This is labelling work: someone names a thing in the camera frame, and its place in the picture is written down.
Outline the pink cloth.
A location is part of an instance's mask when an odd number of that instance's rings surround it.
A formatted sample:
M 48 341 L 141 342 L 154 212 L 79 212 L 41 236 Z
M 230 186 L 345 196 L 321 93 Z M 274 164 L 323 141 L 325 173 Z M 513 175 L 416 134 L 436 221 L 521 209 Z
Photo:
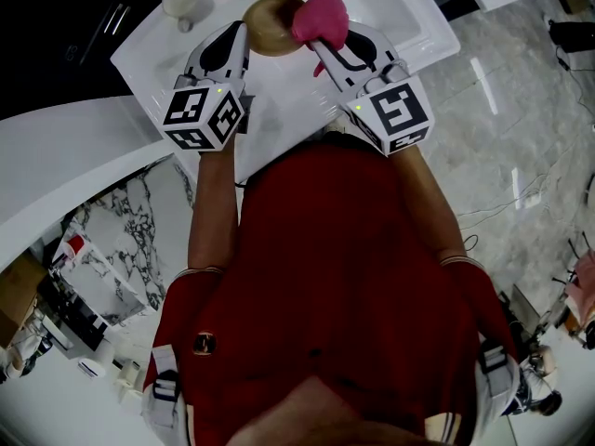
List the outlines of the pink cloth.
M 294 14 L 292 36 L 311 49 L 311 41 L 323 39 L 335 50 L 346 42 L 349 15 L 342 0 L 308 0 Z

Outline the person's red shirt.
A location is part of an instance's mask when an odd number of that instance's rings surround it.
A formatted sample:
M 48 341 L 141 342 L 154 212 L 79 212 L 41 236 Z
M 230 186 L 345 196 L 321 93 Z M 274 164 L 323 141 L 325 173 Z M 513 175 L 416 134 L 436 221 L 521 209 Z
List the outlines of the person's red shirt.
M 142 399 L 165 446 L 471 446 L 508 408 L 495 287 L 434 257 L 389 156 L 307 142 L 236 200 L 229 266 L 166 293 Z

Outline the white sink with drainboard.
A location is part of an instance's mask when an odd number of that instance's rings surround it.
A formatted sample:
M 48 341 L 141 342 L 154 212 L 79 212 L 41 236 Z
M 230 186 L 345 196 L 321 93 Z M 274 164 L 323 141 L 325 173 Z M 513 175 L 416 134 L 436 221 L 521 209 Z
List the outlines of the white sink with drainboard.
M 188 33 L 157 7 L 111 57 L 153 122 L 165 95 L 199 43 L 240 19 L 258 0 L 212 0 L 213 10 Z M 410 72 L 455 55 L 460 43 L 434 0 L 342 0 L 351 20 L 383 32 Z M 252 53 L 245 76 L 253 96 L 246 134 L 236 139 L 236 179 L 244 181 L 339 115 L 337 90 L 327 74 L 313 77 L 317 57 L 302 47 L 287 56 Z

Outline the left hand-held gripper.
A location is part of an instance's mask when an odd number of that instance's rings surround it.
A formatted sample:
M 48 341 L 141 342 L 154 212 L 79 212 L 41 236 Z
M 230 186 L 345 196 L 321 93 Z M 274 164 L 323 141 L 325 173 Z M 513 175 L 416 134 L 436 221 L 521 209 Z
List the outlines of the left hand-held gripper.
M 166 94 L 163 134 L 183 151 L 222 151 L 234 133 L 245 134 L 254 99 L 245 91 L 248 65 L 245 22 L 235 20 L 207 36 Z

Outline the red plastic cup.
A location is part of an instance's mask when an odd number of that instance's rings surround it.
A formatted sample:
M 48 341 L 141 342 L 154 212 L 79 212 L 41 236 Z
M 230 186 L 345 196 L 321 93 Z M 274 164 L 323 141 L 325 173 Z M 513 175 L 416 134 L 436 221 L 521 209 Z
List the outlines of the red plastic cup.
M 69 259 L 75 259 L 79 252 L 85 247 L 85 239 L 80 234 L 74 234 L 63 243 L 64 254 Z

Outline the person's right forearm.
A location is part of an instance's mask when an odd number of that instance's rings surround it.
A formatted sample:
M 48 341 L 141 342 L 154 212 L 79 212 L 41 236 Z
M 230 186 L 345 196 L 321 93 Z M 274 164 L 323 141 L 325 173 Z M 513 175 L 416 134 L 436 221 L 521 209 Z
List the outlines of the person's right forearm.
M 389 156 L 404 203 L 417 234 L 434 257 L 443 262 L 466 256 L 456 217 L 417 146 Z

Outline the marble-patterned box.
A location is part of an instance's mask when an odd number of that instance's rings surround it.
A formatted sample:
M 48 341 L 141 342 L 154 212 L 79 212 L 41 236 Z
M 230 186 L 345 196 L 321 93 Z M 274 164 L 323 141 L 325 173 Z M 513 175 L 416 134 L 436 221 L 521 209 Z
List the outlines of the marble-patterned box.
M 85 247 L 75 259 L 63 251 L 63 243 L 74 234 L 85 239 Z M 66 229 L 52 259 L 50 273 L 65 289 L 75 292 L 114 329 L 124 328 L 149 313 L 139 294 L 118 273 L 76 221 Z

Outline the white blue striped bundle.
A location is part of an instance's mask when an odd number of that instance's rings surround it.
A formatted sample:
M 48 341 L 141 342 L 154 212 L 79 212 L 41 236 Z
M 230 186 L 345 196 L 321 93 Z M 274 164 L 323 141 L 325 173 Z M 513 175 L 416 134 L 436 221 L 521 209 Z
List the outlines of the white blue striped bundle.
M 536 348 L 522 361 L 520 373 L 519 388 L 504 415 L 554 415 L 562 406 L 562 394 L 556 389 L 558 368 L 552 348 Z

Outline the cardboard box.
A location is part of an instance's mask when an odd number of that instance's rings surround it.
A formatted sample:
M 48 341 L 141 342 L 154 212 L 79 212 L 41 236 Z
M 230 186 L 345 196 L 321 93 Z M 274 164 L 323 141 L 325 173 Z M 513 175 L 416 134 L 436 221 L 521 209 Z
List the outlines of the cardboard box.
M 7 348 L 33 311 L 37 286 L 47 270 L 23 253 L 0 272 L 0 348 Z

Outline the crumpled white plastic bag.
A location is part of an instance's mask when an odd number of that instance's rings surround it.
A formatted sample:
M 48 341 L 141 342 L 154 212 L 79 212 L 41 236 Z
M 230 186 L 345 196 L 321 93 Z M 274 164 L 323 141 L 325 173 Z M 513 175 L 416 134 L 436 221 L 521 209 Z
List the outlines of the crumpled white plastic bag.
M 16 379 L 31 371 L 43 339 L 37 334 L 27 334 L 8 349 L 0 347 L 0 385 L 7 379 Z

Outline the tan wooden bowl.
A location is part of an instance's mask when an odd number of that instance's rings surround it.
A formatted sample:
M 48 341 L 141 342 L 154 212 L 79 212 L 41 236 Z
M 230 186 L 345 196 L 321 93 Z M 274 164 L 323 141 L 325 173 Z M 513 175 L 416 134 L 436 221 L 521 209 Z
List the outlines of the tan wooden bowl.
M 265 57 L 289 55 L 302 47 L 292 33 L 303 0 L 258 0 L 243 16 L 250 49 Z

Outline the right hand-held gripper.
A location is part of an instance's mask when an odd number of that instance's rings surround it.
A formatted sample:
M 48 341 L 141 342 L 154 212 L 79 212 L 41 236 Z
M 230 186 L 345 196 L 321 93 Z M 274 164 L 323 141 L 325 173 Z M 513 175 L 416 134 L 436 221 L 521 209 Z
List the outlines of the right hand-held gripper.
M 429 100 L 388 37 L 351 20 L 345 45 L 347 52 L 324 39 L 311 42 L 338 90 L 351 90 L 343 102 L 350 122 L 385 156 L 425 140 L 435 125 Z

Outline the person's left forearm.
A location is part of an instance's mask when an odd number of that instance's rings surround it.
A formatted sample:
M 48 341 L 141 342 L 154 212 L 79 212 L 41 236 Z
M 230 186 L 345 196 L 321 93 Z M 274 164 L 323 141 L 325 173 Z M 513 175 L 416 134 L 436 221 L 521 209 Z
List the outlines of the person's left forearm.
M 188 243 L 190 269 L 225 269 L 231 262 L 238 228 L 234 149 L 231 137 L 222 151 L 201 155 Z

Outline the black cabinet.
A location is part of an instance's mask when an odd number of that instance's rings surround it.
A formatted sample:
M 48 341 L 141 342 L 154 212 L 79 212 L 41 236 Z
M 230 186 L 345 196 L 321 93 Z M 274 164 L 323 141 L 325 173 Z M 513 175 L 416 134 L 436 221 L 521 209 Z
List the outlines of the black cabinet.
M 112 54 L 162 0 L 0 0 L 0 121 L 131 91 Z

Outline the grey metal panel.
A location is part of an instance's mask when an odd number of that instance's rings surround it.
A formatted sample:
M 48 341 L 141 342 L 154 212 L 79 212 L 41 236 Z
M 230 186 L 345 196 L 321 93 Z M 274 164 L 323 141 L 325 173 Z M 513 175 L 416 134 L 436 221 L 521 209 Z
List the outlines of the grey metal panel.
M 512 286 L 510 310 L 527 332 L 533 333 L 540 324 L 541 315 L 516 284 Z

